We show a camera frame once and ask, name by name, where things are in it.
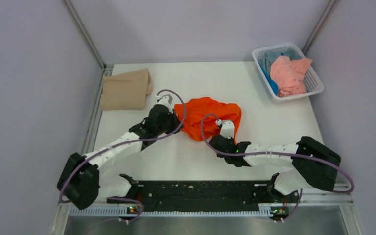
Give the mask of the grey blue t shirt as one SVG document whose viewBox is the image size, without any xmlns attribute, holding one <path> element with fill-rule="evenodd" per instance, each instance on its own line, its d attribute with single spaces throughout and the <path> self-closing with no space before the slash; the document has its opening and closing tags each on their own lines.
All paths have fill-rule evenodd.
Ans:
<svg viewBox="0 0 376 235">
<path fill-rule="evenodd" d="M 268 51 L 263 53 L 263 55 L 258 59 L 258 63 L 266 75 L 270 75 L 270 67 L 280 56 L 287 56 L 290 60 L 298 60 L 302 57 L 296 50 L 288 48 L 285 51 Z"/>
</svg>

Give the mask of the white plastic laundry basket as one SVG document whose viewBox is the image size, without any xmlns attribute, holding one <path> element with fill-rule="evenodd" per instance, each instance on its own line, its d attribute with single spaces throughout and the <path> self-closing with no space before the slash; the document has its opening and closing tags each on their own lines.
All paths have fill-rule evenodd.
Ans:
<svg viewBox="0 0 376 235">
<path fill-rule="evenodd" d="M 273 102 L 287 102 L 324 91 L 324 84 L 295 44 L 261 47 L 252 51 L 258 73 Z"/>
</svg>

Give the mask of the pink t shirt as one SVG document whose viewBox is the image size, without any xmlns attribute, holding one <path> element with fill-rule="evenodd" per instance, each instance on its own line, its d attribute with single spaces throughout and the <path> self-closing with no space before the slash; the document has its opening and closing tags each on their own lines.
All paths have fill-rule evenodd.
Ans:
<svg viewBox="0 0 376 235">
<path fill-rule="evenodd" d="M 287 56 L 280 56 L 276 59 L 270 67 L 270 78 L 279 87 L 278 97 L 283 98 L 306 93 L 303 81 L 312 61 L 309 58 L 290 60 Z"/>
</svg>

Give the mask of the folded beige t shirt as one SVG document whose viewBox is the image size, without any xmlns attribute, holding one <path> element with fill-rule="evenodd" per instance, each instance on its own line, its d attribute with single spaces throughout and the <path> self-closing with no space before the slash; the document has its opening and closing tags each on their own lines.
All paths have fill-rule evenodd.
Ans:
<svg viewBox="0 0 376 235">
<path fill-rule="evenodd" d="M 152 92 L 153 83 L 147 68 L 104 76 L 100 107 L 104 111 L 141 110 Z"/>
</svg>

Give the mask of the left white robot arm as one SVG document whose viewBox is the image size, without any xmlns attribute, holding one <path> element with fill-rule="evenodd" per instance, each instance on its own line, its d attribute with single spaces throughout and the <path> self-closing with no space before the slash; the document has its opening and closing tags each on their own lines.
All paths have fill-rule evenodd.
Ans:
<svg viewBox="0 0 376 235">
<path fill-rule="evenodd" d="M 142 122 L 132 126 L 125 134 L 103 148 L 81 155 L 71 154 L 57 183 L 60 202 L 72 202 L 85 209 L 100 198 L 120 197 L 132 202 L 137 189 L 128 176 L 102 185 L 102 176 L 121 160 L 144 151 L 157 140 L 169 137 L 181 129 L 181 123 L 171 105 L 154 105 Z"/>
</svg>

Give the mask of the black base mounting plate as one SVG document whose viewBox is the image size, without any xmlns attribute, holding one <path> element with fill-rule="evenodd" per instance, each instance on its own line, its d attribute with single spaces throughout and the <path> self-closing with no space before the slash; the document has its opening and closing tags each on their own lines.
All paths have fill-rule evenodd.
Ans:
<svg viewBox="0 0 376 235">
<path fill-rule="evenodd" d="M 292 204 L 297 191 L 284 196 L 268 181 L 139 181 L 126 195 L 145 212 L 256 212 L 263 203 Z"/>
</svg>

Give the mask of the orange t shirt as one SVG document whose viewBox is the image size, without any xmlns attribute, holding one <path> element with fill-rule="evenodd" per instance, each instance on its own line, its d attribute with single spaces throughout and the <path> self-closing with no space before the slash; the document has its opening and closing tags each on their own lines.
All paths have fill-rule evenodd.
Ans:
<svg viewBox="0 0 376 235">
<path fill-rule="evenodd" d="M 242 109 L 235 103 L 223 103 L 210 97 L 194 98 L 185 103 L 186 113 L 182 104 L 174 105 L 179 120 L 186 116 L 182 131 L 194 141 L 202 141 L 200 123 L 203 118 L 203 132 L 206 139 L 219 134 L 216 120 L 230 120 L 235 127 L 236 135 L 240 126 Z"/>
</svg>

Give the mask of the aluminium frame rail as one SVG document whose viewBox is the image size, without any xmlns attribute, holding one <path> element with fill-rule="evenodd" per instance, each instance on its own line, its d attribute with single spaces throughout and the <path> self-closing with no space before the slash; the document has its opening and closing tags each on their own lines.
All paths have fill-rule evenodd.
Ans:
<svg viewBox="0 0 376 235">
<path fill-rule="evenodd" d="M 100 52 L 98 51 L 88 29 L 86 28 L 82 18 L 77 11 L 76 6 L 74 5 L 74 2 L 72 0 L 63 0 L 62 3 L 68 14 L 70 15 L 72 22 L 77 28 L 80 36 L 85 42 L 87 49 L 90 51 L 91 56 L 96 60 L 98 66 L 101 69 L 101 75 L 97 79 L 96 95 L 93 98 L 91 113 L 86 125 L 85 136 L 82 140 L 81 151 L 85 151 L 93 148 L 95 145 L 95 139 L 101 120 L 101 109 L 99 107 L 99 101 L 102 91 L 102 76 L 112 74 L 113 65 L 107 64 L 103 61 Z M 68 216 L 70 212 L 69 209 L 70 206 L 67 204 L 57 205 L 53 224 L 49 232 L 51 235 L 62 235 L 64 233 L 68 224 Z"/>
</svg>

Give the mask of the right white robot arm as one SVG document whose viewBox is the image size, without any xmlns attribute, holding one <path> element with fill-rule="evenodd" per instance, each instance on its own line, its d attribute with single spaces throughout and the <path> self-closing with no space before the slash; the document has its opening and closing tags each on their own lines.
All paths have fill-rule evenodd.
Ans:
<svg viewBox="0 0 376 235">
<path fill-rule="evenodd" d="M 209 145 L 217 156 L 236 167 L 273 166 L 284 169 L 275 173 L 268 187 L 268 197 L 280 202 L 298 189 L 316 188 L 333 191 L 341 156 L 309 136 L 296 143 L 283 145 L 235 143 L 232 138 L 216 135 Z"/>
</svg>

